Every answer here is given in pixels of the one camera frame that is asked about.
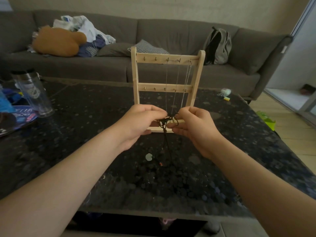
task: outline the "clothes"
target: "clothes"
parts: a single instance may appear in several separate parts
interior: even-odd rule
[[[99,49],[105,46],[105,40],[101,35],[97,35],[95,41],[86,42],[79,47],[79,52],[77,56],[80,57],[94,57],[97,55]]]
[[[90,43],[96,40],[97,35],[101,35],[104,38],[106,45],[116,42],[112,36],[105,35],[103,32],[97,30],[93,23],[85,16],[61,16],[61,20],[54,20],[53,27],[59,27],[69,31],[80,31],[87,36],[87,42]]]

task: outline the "left hand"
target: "left hand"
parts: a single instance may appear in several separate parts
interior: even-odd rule
[[[149,126],[158,126],[155,120],[163,119],[167,112],[154,105],[133,105],[113,127],[121,137],[119,148],[128,150],[141,135],[148,135]]]

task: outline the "right hand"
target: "right hand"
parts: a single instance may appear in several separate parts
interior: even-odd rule
[[[207,110],[197,107],[181,108],[176,115],[178,120],[185,122],[168,123],[167,127],[171,128],[176,134],[188,137],[196,149],[206,158],[211,158],[212,149],[216,147],[219,140],[224,137],[217,130],[210,113]]]

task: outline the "hand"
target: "hand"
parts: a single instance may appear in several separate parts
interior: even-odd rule
[[[113,125],[121,139],[121,151],[128,150],[141,135],[148,135],[149,126],[158,126],[155,120],[163,119],[167,112],[154,105],[133,105],[125,115]]]
[[[210,113],[188,106],[181,108],[176,118],[183,119],[185,122],[180,122],[178,126],[177,123],[168,123],[167,127],[176,134],[188,137],[196,149],[210,159],[212,148],[216,146],[218,140],[224,138],[217,130]]]

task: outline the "gray sofa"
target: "gray sofa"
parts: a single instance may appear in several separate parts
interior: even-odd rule
[[[225,65],[203,67],[200,87],[230,88],[243,98],[255,100],[263,91],[282,58],[289,35],[274,35],[237,26],[185,20],[129,19],[91,13],[37,10],[0,13],[0,75],[10,78],[10,69],[33,67],[42,76],[132,82],[130,57],[44,57],[26,51],[32,32],[52,26],[61,15],[85,15],[94,26],[117,42],[136,44],[141,39],[171,54],[196,55],[212,31],[212,26],[229,31],[233,48]],[[140,82],[165,83],[165,65],[138,65]],[[178,67],[168,65],[168,82],[174,83]],[[179,83],[186,68],[180,68]]]

